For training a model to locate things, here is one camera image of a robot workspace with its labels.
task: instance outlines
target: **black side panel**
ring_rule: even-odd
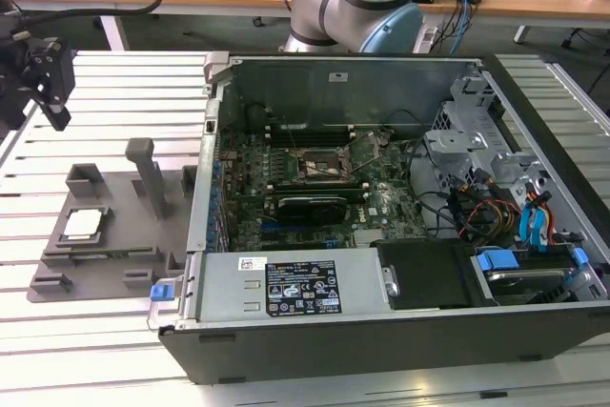
[[[570,193],[580,207],[586,211],[595,229],[601,238],[610,246],[610,210],[605,206],[589,181],[584,177],[577,165],[572,161],[565,149],[558,142],[553,133],[546,126],[542,118],[532,107],[515,80],[504,69],[495,56],[482,59],[484,66],[492,74],[494,80],[511,101],[527,130],[532,134],[536,143],[544,151],[553,168],[557,171],[564,183],[569,184]]]
[[[159,338],[191,381],[213,384],[550,358],[610,332],[604,310],[169,331]],[[234,340],[214,339],[227,333]]]

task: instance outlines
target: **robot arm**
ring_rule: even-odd
[[[0,0],[0,139],[21,128],[30,100],[58,131],[71,118],[64,107],[74,88],[70,47],[58,38],[31,37],[23,19],[10,0]]]
[[[284,51],[410,52],[421,23],[411,0],[293,0]]]

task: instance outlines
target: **warning label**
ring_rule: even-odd
[[[265,278],[269,316],[341,313],[334,261],[267,264]]]

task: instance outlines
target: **blue latch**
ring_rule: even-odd
[[[572,257],[576,263],[580,266],[589,262],[589,256],[584,252],[582,248],[575,248],[572,252]]]
[[[517,258],[510,250],[485,250],[477,256],[477,260],[478,265],[484,272],[519,268]]]
[[[151,301],[160,302],[163,300],[173,300],[173,285],[152,285]]]

